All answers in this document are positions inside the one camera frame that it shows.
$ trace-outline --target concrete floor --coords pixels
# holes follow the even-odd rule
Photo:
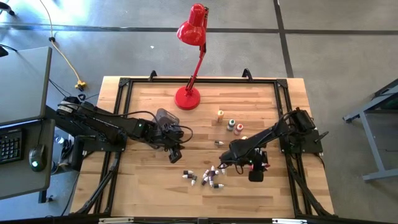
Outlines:
[[[54,24],[101,27],[178,27],[195,1],[43,0]],[[209,27],[277,29],[272,0],[198,1],[210,8]],[[286,29],[397,30],[395,0],[279,0]],[[10,0],[17,17],[0,14],[1,24],[30,24],[38,30],[0,29],[0,43],[16,49],[49,46],[47,15],[37,1]],[[198,49],[181,43],[173,32],[56,31],[58,45],[81,78],[87,95],[97,94],[105,75],[190,75]],[[279,34],[209,33],[201,76],[238,77],[249,68],[254,77],[286,77]],[[326,176],[335,213],[341,217],[396,222],[398,177],[365,184],[362,175],[376,171],[359,121],[341,117],[397,78],[397,35],[298,35],[286,37],[294,77],[305,79],[318,128],[329,131],[323,140]],[[50,77],[72,94],[76,78],[53,51]],[[47,104],[55,107],[62,95],[49,87]],[[398,153],[389,153],[393,167]],[[56,201],[37,204],[37,194],[0,201],[0,220],[60,215],[75,174],[52,177],[49,194]],[[13,209],[25,205],[27,209]]]

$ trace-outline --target wooden table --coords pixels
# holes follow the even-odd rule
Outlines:
[[[120,77],[104,77],[98,107],[113,112],[119,79]],[[299,106],[310,113],[303,79],[289,78],[287,81],[292,107]],[[196,83],[195,87],[201,94],[200,105],[194,110],[183,111],[174,103],[174,94],[182,85],[134,84],[130,111],[149,110],[156,113],[158,108],[165,108],[180,118],[181,125],[191,127],[194,136],[191,141],[183,144],[185,149],[182,150],[182,158],[175,164],[169,162],[168,152],[156,151],[143,143],[128,140],[119,166],[112,216],[294,217],[285,158],[279,152],[278,140],[267,146],[271,168],[264,173],[263,182],[249,182],[247,168],[243,175],[239,175],[234,167],[230,167],[226,175],[215,177],[215,183],[225,185],[223,189],[200,185],[204,171],[220,163],[218,157],[228,150],[231,140],[242,136],[250,137],[277,121],[273,86]],[[224,111],[222,124],[216,122],[218,110]],[[146,114],[137,114],[135,117],[152,120]],[[226,130],[229,119],[244,125],[240,137]],[[226,144],[217,147],[214,140]],[[78,210],[98,186],[103,157],[104,153],[95,152],[84,160],[71,212]],[[308,187],[324,208],[333,213],[321,161],[312,154],[303,154],[302,159]],[[191,186],[190,180],[182,178],[185,169],[193,170],[198,176],[196,185]],[[300,190],[298,197],[300,208],[304,211]]]

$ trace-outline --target yellow cable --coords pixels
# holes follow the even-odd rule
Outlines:
[[[39,1],[42,3],[42,5],[43,5],[45,11],[47,12],[47,15],[49,16],[50,27],[51,27],[51,37],[53,37],[53,34],[52,34],[52,22],[51,22],[50,13],[49,13],[49,11],[47,10],[47,8],[45,7],[45,5],[44,5],[44,3],[42,2],[42,0],[39,0]],[[69,60],[66,58],[66,56],[64,56],[64,54],[61,52],[61,50],[58,49],[57,46],[55,46],[55,44],[54,44],[53,41],[51,41],[51,44],[55,47],[55,49],[58,51],[58,53],[59,53],[60,55],[62,55],[62,57],[65,59],[65,61],[67,61],[67,64],[69,65],[69,67],[73,70],[73,72],[75,72],[75,75],[76,75],[76,77],[77,77],[78,82],[80,82],[81,80],[80,80],[79,74],[77,74],[75,68],[73,68],[72,64],[69,62]]]
[[[73,72],[75,72],[75,75],[77,77],[77,80],[80,81],[79,75],[77,74],[75,68],[73,68],[73,66],[70,64],[69,60],[64,56],[64,54],[60,51],[60,49],[58,49],[57,46],[55,46],[54,42],[51,41],[51,44],[55,47],[55,49],[58,51],[58,53],[60,55],[62,55],[62,57],[67,61],[67,64],[70,66],[70,68],[73,70]]]

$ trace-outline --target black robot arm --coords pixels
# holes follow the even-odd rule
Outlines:
[[[75,123],[82,130],[90,130],[87,133],[94,131],[98,141],[117,144],[129,137],[144,142],[154,149],[164,148],[170,153],[170,162],[177,162],[182,157],[180,150],[183,146],[180,144],[187,142],[181,140],[184,132],[178,125],[179,119],[162,108],[157,110],[156,115],[148,111],[134,113],[149,113],[154,119],[149,121],[140,118],[123,118],[89,102],[80,102],[75,97],[64,98],[57,110],[59,116]]]
[[[315,125],[305,110],[296,110],[284,114],[278,122],[272,127],[261,131],[260,133],[248,138],[231,141],[229,150],[220,156],[221,165],[225,166],[244,166],[250,165],[249,180],[253,182],[262,182],[263,172],[267,170],[268,158],[267,152],[262,148],[276,138],[284,137],[293,143],[305,141],[305,135],[312,132]]]

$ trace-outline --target computer mouse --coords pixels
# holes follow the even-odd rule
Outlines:
[[[47,151],[42,144],[33,147],[29,151],[29,164],[34,172],[44,170],[47,165]]]

